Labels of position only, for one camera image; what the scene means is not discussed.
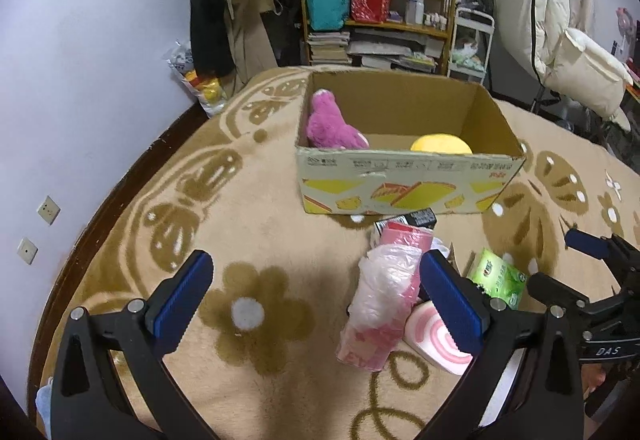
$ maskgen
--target white bottle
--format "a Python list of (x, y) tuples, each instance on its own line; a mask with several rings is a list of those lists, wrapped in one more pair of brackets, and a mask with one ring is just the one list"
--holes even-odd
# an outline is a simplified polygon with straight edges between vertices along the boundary
[(404, 22), (412, 25), (415, 23), (415, 12), (418, 6), (418, 0), (406, 0), (404, 7)]
[(415, 23), (421, 25), (424, 19), (424, 0), (418, 0), (415, 6)]

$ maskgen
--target blue gripper pad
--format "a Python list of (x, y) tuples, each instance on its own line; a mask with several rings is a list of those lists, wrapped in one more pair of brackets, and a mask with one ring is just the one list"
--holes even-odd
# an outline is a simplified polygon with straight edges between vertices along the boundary
[(178, 272), (162, 281), (147, 302), (145, 327), (156, 338), (158, 357), (176, 350), (191, 318), (213, 281), (213, 261), (194, 250)]
[(609, 257), (609, 246), (607, 239), (595, 237), (577, 229), (569, 229), (564, 235), (566, 246), (578, 250), (583, 254), (590, 255), (595, 259), (607, 259)]
[(429, 294), (451, 337), (461, 352), (476, 356), (489, 327), (482, 293), (449, 264), (437, 250), (420, 260), (420, 283)]

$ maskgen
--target wooden baseboard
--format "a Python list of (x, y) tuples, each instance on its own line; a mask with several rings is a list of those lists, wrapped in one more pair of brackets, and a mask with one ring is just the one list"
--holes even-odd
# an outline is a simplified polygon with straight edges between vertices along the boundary
[(40, 387), (42, 370), (47, 360), (53, 334), (82, 277), (84, 277), (86, 269), (124, 209), (142, 190), (146, 182), (206, 121), (207, 115), (197, 103), (180, 115), (127, 171), (124, 178), (118, 182), (118, 185), (104, 200), (76, 242), (55, 285), (53, 285), (31, 350), (27, 382), (27, 414), (33, 422), (36, 422), (36, 392)]

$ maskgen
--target plastic bag with toys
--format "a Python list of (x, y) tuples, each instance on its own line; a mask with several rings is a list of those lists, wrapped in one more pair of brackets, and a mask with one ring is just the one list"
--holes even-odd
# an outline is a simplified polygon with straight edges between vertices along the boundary
[(358, 266), (358, 288), (340, 333), (338, 360), (364, 370), (382, 370), (402, 340), (404, 324), (420, 289), (418, 263), (431, 248), (433, 232), (389, 222), (380, 244)]
[(218, 77), (200, 77), (193, 67), (193, 56), (191, 55), (191, 43), (177, 43), (167, 62), (177, 78), (185, 85), (187, 90), (195, 96), (204, 109), (207, 116), (211, 118), (222, 111), (228, 97), (220, 84)]

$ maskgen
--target yellow plush toy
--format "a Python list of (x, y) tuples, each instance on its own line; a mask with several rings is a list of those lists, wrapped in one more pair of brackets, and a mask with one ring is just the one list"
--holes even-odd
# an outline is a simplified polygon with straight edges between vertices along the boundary
[(411, 145), (411, 150), (450, 155), (473, 154), (471, 147), (462, 138), (444, 133), (421, 136)]

